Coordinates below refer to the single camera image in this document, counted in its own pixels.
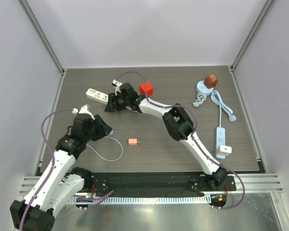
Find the white power strip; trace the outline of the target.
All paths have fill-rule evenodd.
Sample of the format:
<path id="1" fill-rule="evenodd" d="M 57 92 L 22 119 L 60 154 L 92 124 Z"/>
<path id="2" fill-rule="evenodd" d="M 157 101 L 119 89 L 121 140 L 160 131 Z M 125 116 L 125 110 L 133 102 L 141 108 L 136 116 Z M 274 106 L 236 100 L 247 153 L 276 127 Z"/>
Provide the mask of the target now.
<path id="1" fill-rule="evenodd" d="M 86 91 L 86 96 L 89 99 L 95 100 L 95 101 L 100 102 L 100 103 L 105 104 L 105 105 L 107 105 L 107 103 L 108 103 L 108 95 L 103 93 L 103 92 L 97 91 L 95 89 L 89 88 Z"/>

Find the orange-red cube socket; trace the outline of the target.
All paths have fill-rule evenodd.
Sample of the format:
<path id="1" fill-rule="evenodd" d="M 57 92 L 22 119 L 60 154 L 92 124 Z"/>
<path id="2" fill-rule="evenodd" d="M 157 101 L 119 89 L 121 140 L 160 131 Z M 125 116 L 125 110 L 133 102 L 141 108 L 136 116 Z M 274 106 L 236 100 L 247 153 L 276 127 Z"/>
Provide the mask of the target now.
<path id="1" fill-rule="evenodd" d="M 144 96 L 151 96 L 154 93 L 154 88 L 149 82 L 143 83 L 139 87 L 140 94 Z"/>

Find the pink plug adapter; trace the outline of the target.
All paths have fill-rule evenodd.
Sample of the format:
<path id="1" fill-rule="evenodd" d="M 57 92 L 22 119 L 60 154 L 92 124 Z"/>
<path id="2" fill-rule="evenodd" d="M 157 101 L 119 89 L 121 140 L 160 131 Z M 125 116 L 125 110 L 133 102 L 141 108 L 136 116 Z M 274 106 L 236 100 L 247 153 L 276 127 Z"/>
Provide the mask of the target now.
<path id="1" fill-rule="evenodd" d="M 140 144 L 140 141 L 136 138 L 131 138 L 128 139 L 128 144 L 129 146 L 137 146 L 138 144 Z"/>

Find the light blue power strip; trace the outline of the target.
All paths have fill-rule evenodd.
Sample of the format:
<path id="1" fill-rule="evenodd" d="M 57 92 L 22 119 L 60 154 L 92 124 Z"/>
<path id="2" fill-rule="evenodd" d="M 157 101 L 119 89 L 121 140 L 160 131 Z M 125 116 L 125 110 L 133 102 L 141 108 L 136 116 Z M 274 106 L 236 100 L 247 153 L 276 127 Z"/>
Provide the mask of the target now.
<path id="1" fill-rule="evenodd" d="M 225 128 L 217 127 L 216 128 L 215 155 L 219 159 L 225 159 L 225 158 L 221 158 L 221 156 L 218 155 L 218 149 L 220 145 L 225 145 Z"/>

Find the white cube charger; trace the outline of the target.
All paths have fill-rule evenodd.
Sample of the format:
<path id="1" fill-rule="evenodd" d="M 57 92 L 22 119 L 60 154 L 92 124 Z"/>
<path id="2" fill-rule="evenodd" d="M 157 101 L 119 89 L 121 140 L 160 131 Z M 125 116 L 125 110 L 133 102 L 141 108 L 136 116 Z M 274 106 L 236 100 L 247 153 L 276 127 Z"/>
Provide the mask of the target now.
<path id="1" fill-rule="evenodd" d="M 231 146 L 220 145 L 220 147 L 218 149 L 218 155 L 221 156 L 221 158 L 226 158 L 231 153 L 232 153 L 232 147 Z"/>

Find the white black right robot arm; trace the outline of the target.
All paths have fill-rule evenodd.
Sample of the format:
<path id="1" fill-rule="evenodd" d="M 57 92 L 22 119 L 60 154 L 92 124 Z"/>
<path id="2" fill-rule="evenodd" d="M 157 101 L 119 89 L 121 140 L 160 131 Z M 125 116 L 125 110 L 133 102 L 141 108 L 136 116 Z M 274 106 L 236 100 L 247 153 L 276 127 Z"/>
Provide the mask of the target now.
<path id="1" fill-rule="evenodd" d="M 121 111 L 128 108 L 134 112 L 148 114 L 162 119 L 168 134 L 181 142 L 200 163 L 212 190 L 221 189 L 228 175 L 227 170 L 218 162 L 200 141 L 196 126 L 180 104 L 167 105 L 156 102 L 146 95 L 139 95 L 130 83 L 113 80 L 114 93 L 108 94 L 106 112 Z"/>

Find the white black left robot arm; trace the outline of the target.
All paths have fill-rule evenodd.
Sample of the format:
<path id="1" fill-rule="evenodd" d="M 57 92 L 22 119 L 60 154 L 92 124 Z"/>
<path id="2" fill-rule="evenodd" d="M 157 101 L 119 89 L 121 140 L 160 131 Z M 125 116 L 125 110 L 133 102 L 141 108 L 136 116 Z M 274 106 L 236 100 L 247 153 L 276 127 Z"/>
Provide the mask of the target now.
<path id="1" fill-rule="evenodd" d="M 50 231 L 63 206 L 77 192 L 92 188 L 92 173 L 73 164 L 90 141 L 107 136 L 112 128 L 99 115 L 77 114 L 59 139 L 42 176 L 22 201 L 13 201 L 10 212 L 20 231 Z"/>

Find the round light blue socket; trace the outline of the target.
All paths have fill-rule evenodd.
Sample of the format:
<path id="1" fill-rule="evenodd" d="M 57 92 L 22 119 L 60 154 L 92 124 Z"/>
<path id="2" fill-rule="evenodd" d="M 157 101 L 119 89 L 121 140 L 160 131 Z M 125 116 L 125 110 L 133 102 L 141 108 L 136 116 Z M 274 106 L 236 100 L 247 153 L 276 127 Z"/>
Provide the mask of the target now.
<path id="1" fill-rule="evenodd" d="M 197 93 L 204 93 L 205 95 L 209 96 L 213 92 L 214 88 L 208 88 L 204 84 L 204 80 L 199 81 L 196 85 Z"/>

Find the dark red cube adapter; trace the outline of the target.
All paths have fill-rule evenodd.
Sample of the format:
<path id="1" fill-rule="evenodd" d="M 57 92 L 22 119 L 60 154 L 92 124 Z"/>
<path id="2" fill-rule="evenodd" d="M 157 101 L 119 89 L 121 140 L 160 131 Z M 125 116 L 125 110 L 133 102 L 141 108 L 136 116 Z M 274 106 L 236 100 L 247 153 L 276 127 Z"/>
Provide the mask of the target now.
<path id="1" fill-rule="evenodd" d="M 204 85 L 208 88 L 214 88 L 218 83 L 218 78 L 215 75 L 208 75 L 204 80 Z"/>

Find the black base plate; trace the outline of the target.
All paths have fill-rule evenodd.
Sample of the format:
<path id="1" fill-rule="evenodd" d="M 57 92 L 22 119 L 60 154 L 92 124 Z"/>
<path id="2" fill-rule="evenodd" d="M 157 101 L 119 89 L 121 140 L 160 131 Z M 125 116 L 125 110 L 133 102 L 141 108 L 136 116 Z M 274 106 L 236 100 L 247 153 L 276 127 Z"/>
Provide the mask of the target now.
<path id="1" fill-rule="evenodd" d="M 87 177 L 81 192 L 104 196 L 113 190 L 113 197 L 188 197 L 206 192 L 234 192 L 234 177 L 221 183 L 202 172 L 95 172 Z"/>

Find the aluminium frame post left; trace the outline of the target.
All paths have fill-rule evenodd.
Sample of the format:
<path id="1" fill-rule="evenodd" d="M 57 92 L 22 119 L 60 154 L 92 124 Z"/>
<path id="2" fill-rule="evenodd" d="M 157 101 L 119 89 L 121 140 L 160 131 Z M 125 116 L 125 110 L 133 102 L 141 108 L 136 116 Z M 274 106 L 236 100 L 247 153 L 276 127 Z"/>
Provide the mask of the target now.
<path id="1" fill-rule="evenodd" d="M 30 23 L 32 24 L 34 30 L 36 31 L 40 41 L 42 42 L 44 48 L 46 49 L 47 53 L 49 54 L 50 58 L 52 59 L 54 65 L 58 69 L 59 73 L 63 76 L 65 73 L 65 69 L 62 67 L 59 59 L 57 58 L 50 42 L 48 41 L 42 27 L 40 26 L 36 16 L 34 15 L 30 5 L 28 4 L 27 0 L 19 0 L 18 1 L 20 6 L 22 7 L 24 13 L 28 17 Z"/>

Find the aluminium frame post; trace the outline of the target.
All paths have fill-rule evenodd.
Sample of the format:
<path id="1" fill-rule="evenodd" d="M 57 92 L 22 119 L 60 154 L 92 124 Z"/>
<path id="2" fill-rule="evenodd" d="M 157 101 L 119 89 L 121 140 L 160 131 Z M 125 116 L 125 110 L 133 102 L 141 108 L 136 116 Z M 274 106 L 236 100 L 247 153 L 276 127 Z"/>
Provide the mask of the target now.
<path id="1" fill-rule="evenodd" d="M 238 67 L 241 59 L 243 58 L 243 55 L 247 51 L 249 45 L 252 43 L 253 39 L 255 38 L 257 32 L 259 31 L 275 2 L 275 0 L 266 0 L 264 2 L 264 5 L 262 6 L 258 16 L 256 17 L 255 22 L 253 23 L 243 45 L 241 46 L 236 58 L 234 59 L 233 64 L 230 66 L 232 72 L 234 72 L 235 69 Z"/>
<path id="2" fill-rule="evenodd" d="M 28 4 L 27 0 L 19 0 L 18 1 L 20 6 L 22 7 L 24 13 L 28 17 L 30 23 L 32 24 L 34 30 L 36 31 L 40 41 L 42 42 L 44 48 L 46 49 L 47 53 L 49 54 L 50 58 L 52 59 L 54 65 L 58 69 L 59 73 L 63 76 L 65 73 L 65 69 L 62 67 L 59 59 L 57 58 L 50 42 L 48 41 L 42 27 L 40 26 L 36 16 L 34 15 L 30 5 Z"/>

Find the aluminium rail front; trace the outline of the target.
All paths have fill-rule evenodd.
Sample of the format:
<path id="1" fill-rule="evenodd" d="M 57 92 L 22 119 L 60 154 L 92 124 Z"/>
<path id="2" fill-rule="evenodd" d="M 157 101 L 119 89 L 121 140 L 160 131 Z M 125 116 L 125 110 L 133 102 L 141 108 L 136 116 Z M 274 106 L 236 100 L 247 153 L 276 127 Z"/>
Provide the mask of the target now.
<path id="1" fill-rule="evenodd" d="M 282 193 L 283 189 L 275 173 L 239 174 L 246 193 Z M 39 180 L 39 176 L 26 176 L 20 189 L 20 196 L 27 195 Z"/>

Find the aluminium frame post right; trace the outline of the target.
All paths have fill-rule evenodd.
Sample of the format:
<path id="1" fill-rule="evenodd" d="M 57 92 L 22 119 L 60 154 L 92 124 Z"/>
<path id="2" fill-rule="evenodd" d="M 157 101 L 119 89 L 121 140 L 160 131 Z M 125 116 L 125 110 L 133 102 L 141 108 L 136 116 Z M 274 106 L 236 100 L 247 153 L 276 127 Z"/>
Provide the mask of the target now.
<path id="1" fill-rule="evenodd" d="M 253 39 L 255 38 L 257 32 L 259 31 L 275 2 L 275 0 L 266 0 L 264 2 L 264 5 L 262 6 L 258 16 L 256 17 L 255 22 L 253 23 L 243 45 L 241 46 L 236 58 L 234 59 L 233 64 L 230 66 L 232 72 L 234 72 L 235 69 L 238 67 L 241 59 L 243 58 L 243 55 L 247 51 L 249 45 L 252 43 Z"/>

